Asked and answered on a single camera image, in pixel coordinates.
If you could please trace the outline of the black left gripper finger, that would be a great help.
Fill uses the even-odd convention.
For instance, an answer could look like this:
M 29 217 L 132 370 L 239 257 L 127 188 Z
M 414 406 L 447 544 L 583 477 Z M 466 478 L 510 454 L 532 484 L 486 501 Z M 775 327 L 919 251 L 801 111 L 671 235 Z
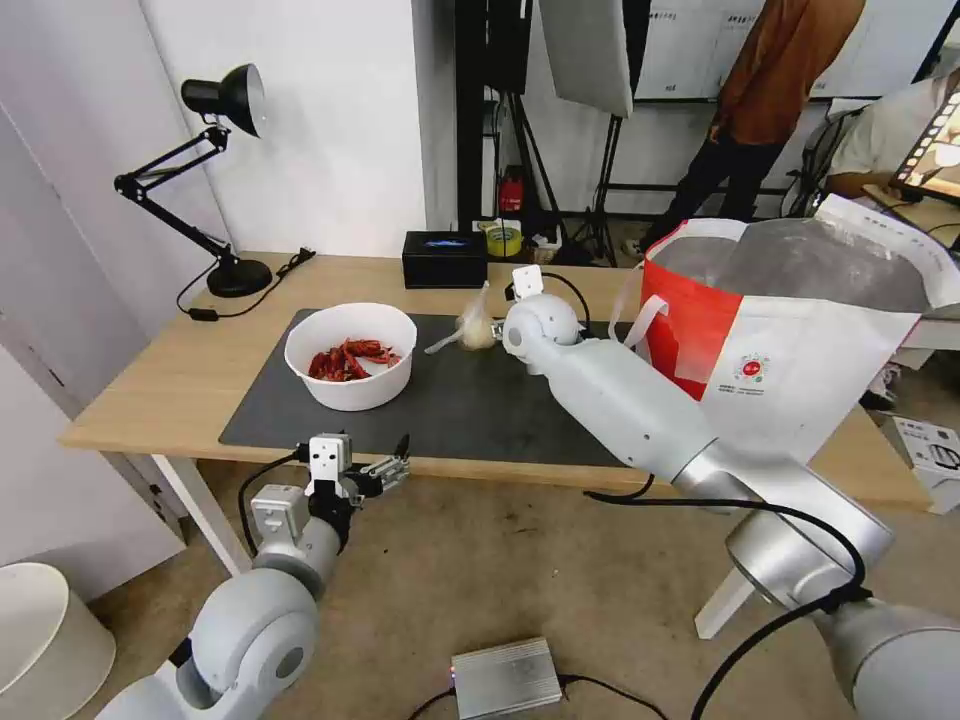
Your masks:
M 349 501 L 366 501 L 379 497 L 398 484 L 398 462 L 379 461 L 346 472 L 346 493 Z
M 406 480 L 410 474 L 410 434 L 404 434 L 394 452 L 378 464 L 376 471 L 380 480 Z

